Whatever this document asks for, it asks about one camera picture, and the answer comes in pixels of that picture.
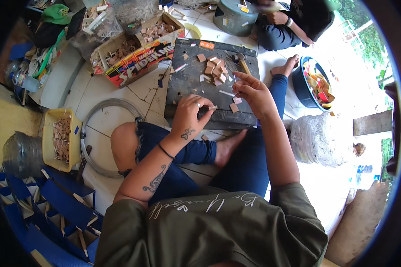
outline wrist tattoo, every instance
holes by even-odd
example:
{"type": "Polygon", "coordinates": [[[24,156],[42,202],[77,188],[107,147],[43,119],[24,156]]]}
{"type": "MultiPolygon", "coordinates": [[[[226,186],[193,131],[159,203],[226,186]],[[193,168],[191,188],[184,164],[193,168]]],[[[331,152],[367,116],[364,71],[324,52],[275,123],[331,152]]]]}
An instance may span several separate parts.
{"type": "Polygon", "coordinates": [[[166,165],[165,165],[165,164],[163,164],[163,165],[161,166],[161,168],[162,168],[162,171],[160,172],[160,174],[159,174],[158,176],[156,176],[156,177],[150,182],[150,187],[148,187],[148,186],[143,186],[143,190],[144,190],[144,191],[147,191],[147,190],[148,190],[148,191],[150,191],[150,192],[152,193],[151,196],[153,196],[153,194],[156,192],[156,189],[158,188],[160,182],[162,181],[163,177],[165,176],[166,170],[168,169],[168,168],[166,168],[166,165]]]}
{"type": "Polygon", "coordinates": [[[184,140],[187,140],[187,139],[188,139],[188,136],[191,136],[193,132],[196,132],[195,129],[190,130],[190,126],[189,126],[186,130],[184,130],[184,131],[185,131],[185,133],[183,133],[183,134],[181,135],[181,138],[183,138],[184,140]]]}

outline olive green t-shirt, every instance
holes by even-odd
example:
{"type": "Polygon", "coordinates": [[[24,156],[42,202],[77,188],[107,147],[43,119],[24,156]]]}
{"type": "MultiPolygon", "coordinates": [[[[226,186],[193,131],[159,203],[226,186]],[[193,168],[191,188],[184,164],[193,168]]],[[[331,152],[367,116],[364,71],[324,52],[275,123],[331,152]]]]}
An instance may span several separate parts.
{"type": "Polygon", "coordinates": [[[163,200],[144,210],[120,200],[106,212],[95,266],[319,266],[328,237],[299,183],[272,191],[163,200]]]}

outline left hand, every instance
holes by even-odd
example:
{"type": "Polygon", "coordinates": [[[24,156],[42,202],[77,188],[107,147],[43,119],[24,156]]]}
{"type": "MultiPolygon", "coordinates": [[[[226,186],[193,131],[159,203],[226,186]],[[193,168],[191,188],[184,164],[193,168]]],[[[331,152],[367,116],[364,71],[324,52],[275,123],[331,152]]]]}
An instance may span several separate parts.
{"type": "Polygon", "coordinates": [[[285,13],[278,11],[274,13],[267,14],[267,20],[274,25],[285,24],[288,20],[288,16],[285,13]]]}
{"type": "Polygon", "coordinates": [[[212,107],[214,105],[211,100],[198,96],[197,94],[191,94],[180,100],[169,135],[174,142],[183,147],[198,135],[214,113],[214,110],[208,110],[205,115],[198,120],[199,107],[196,103],[199,103],[200,107],[204,105],[212,107]]]}

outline plastic bottle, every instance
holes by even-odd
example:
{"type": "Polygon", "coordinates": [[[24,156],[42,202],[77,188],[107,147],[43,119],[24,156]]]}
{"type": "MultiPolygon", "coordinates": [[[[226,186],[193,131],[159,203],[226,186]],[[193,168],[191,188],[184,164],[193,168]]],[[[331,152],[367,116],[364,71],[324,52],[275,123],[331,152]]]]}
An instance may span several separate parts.
{"type": "Polygon", "coordinates": [[[10,77],[14,85],[25,88],[30,92],[36,92],[39,89],[40,86],[39,81],[21,71],[16,73],[11,72],[10,77]]]}

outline yellow plastic basket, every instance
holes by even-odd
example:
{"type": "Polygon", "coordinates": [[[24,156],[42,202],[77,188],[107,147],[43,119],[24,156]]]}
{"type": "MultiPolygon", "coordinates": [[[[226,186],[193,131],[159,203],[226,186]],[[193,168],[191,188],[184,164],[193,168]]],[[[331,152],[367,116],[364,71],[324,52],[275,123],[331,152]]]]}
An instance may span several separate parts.
{"type": "Polygon", "coordinates": [[[68,173],[71,167],[81,161],[80,158],[80,130],[82,122],[73,113],[72,109],[51,109],[46,112],[43,126],[42,154],[43,162],[57,170],[68,173]],[[59,119],[70,118],[70,136],[68,146],[68,163],[65,160],[55,159],[53,144],[53,124],[59,119]]]}

